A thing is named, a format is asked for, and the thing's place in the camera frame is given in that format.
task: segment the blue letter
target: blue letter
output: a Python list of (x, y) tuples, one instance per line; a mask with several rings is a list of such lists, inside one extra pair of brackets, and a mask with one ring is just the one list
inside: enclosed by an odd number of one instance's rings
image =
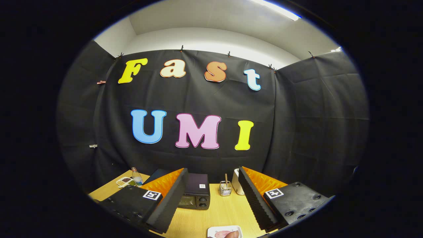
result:
[(154, 117), (154, 133), (149, 136), (144, 133), (144, 117), (147, 112), (144, 110), (132, 110), (132, 133), (135, 139), (146, 144), (153, 144), (158, 142), (163, 135), (163, 117), (166, 112), (162, 110), (154, 110), (151, 115)]
[(260, 90), (260, 85), (256, 83), (256, 79), (260, 78), (260, 75), (256, 74), (253, 69), (244, 70), (244, 73), (247, 75), (247, 83), (250, 89), (256, 91)]

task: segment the table surface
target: table surface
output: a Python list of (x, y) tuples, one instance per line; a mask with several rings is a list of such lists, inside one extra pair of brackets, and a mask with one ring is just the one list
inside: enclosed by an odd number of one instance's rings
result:
[[(92, 199), (102, 201), (119, 191), (116, 184), (118, 179), (131, 176), (132, 171), (128, 170), (91, 192), (89, 196)], [(141, 177), (143, 181), (146, 181), (149, 176), (141, 174)], [(230, 196), (220, 196), (218, 189), (219, 184), (210, 184), (210, 207), (208, 210), (177, 208), (166, 233), (158, 234), (150, 231), (168, 238), (206, 238), (207, 229), (210, 227), (237, 225), (241, 227), (243, 237), (245, 238), (256, 238), (266, 234), (264, 230), (260, 230), (258, 227), (258, 223), (255, 220), (253, 211), (245, 195), (238, 195), (235, 191), (232, 191)]]

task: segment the finger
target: finger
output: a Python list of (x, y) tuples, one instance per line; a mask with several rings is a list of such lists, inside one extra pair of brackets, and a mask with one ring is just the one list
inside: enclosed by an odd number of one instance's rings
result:
[(232, 231), (231, 233), (229, 233), (225, 236), (225, 238), (238, 238), (238, 237), (239, 237), (239, 232), (237, 230)]

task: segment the letter m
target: letter m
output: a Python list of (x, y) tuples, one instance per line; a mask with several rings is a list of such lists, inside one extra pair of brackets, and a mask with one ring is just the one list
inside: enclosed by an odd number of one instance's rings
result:
[(197, 147), (201, 139), (204, 137), (204, 142), (201, 143), (203, 149), (217, 149), (217, 126), (222, 120), (220, 116), (209, 115), (206, 116), (200, 128), (194, 121), (191, 114), (181, 113), (176, 116), (179, 120), (179, 140), (175, 143), (176, 147), (188, 148), (190, 144), (187, 138), (194, 147)]

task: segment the water bottle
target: water bottle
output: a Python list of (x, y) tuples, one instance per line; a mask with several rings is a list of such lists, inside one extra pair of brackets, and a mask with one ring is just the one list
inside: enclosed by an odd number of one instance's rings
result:
[(137, 171), (137, 169), (135, 167), (132, 167), (132, 178), (134, 179), (135, 184), (139, 188), (144, 183), (143, 178), (141, 178), (140, 173), (138, 173), (138, 171)]

